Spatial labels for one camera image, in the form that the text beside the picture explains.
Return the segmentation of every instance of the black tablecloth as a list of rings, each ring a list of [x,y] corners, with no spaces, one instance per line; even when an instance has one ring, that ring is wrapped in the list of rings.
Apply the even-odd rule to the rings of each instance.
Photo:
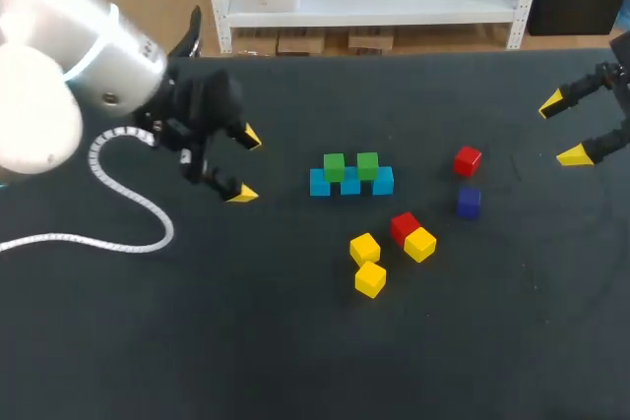
[[[50,243],[0,255],[0,418],[617,419],[630,416],[628,151],[561,168],[560,151],[618,125],[602,92],[545,122],[539,106],[605,51],[203,60],[244,85],[264,141],[218,140],[213,163],[261,194],[227,205],[177,156],[112,143],[113,177],[173,218],[146,256]],[[97,183],[86,110],[62,168],[0,191],[0,235],[78,232],[150,243],[161,228]],[[483,151],[462,221],[457,150]],[[311,199],[325,152],[378,151],[393,197]],[[412,211],[438,238],[414,263],[389,236]],[[353,288],[348,241],[381,244],[388,282]]]

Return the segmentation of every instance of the wooden floor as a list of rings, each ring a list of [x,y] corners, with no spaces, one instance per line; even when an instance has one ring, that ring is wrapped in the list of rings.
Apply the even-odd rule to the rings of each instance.
[[[111,0],[124,14],[168,49],[188,26],[190,11],[200,5],[204,12],[204,54],[220,55],[210,0]],[[507,26],[440,26],[397,29],[395,53],[498,51],[505,48]],[[567,49],[607,47],[611,36],[526,37],[523,49]],[[327,55],[348,54],[347,32],[327,36]]]

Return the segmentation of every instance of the cyan cube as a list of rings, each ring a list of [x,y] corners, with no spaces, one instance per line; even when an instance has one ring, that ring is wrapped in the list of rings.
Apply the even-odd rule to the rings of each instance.
[[[391,196],[394,194],[394,171],[390,166],[378,168],[378,177],[372,183],[373,196]]]
[[[358,180],[358,171],[354,166],[348,166],[342,181],[342,196],[359,196],[361,194],[361,181]]]
[[[477,220],[481,214],[481,191],[465,187],[460,189],[457,200],[457,215],[469,220]]]
[[[330,197],[331,183],[324,180],[324,169],[311,169],[311,197]]]

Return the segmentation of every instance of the toy block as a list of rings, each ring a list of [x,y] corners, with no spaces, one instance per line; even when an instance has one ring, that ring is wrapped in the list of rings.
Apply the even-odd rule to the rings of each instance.
[[[383,268],[367,261],[354,276],[354,288],[373,299],[385,287],[386,278],[387,272]]]
[[[356,167],[349,166],[346,168],[346,175],[342,182],[342,196],[360,196],[361,181],[358,180],[358,172]]]
[[[435,252],[437,240],[435,237],[420,227],[405,238],[405,253],[422,263]]]
[[[420,223],[415,219],[410,211],[392,218],[392,237],[396,242],[405,248],[405,239],[420,227]]]
[[[378,178],[378,152],[360,152],[356,155],[359,181],[374,181]]]
[[[461,218],[477,220],[481,213],[481,191],[463,188],[457,200],[457,215]]]
[[[343,182],[346,175],[346,160],[342,153],[324,154],[324,180]]]
[[[378,262],[381,259],[381,247],[372,235],[365,233],[350,241],[350,255],[361,267],[367,261]]]
[[[378,177],[372,183],[373,196],[391,196],[394,194],[394,171],[390,166],[379,167]]]
[[[324,169],[311,169],[311,197],[330,197],[331,183],[324,180]]]
[[[464,177],[473,177],[481,164],[481,151],[463,147],[455,156],[453,171]]]

